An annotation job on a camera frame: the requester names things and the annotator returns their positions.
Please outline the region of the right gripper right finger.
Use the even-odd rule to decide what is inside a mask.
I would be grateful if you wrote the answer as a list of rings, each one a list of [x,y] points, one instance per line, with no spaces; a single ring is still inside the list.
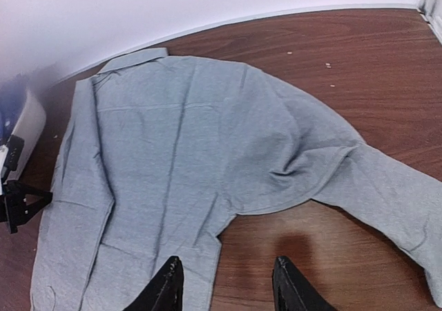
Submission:
[[[272,288],[275,310],[334,311],[287,256],[275,259]]]

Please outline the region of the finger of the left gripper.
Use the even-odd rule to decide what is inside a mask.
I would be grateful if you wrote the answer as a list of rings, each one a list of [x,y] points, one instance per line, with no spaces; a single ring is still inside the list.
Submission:
[[[28,223],[35,215],[52,202],[52,192],[44,191],[18,180],[9,180],[2,185],[2,222],[10,234]]]

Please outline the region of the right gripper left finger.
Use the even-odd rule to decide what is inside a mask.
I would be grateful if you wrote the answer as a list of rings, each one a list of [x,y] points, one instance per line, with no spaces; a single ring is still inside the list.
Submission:
[[[178,256],[170,256],[124,311],[182,311],[184,270]]]

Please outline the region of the white plastic basket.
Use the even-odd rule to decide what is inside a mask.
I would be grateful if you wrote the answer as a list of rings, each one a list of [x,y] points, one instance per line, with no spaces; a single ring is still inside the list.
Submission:
[[[19,156],[17,169],[10,172],[9,180],[20,178],[46,123],[46,112],[36,95],[29,88],[26,88],[25,94],[26,100],[23,110],[12,131],[14,136],[24,140],[24,146]]]

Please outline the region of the grey long sleeve shirt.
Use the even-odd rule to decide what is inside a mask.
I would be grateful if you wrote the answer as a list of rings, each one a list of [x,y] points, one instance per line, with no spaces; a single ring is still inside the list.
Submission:
[[[183,308],[208,310],[229,223],[311,199],[386,235],[441,303],[441,183],[247,64],[164,48],[110,60],[76,84],[52,193],[33,310],[122,310],[173,255]]]

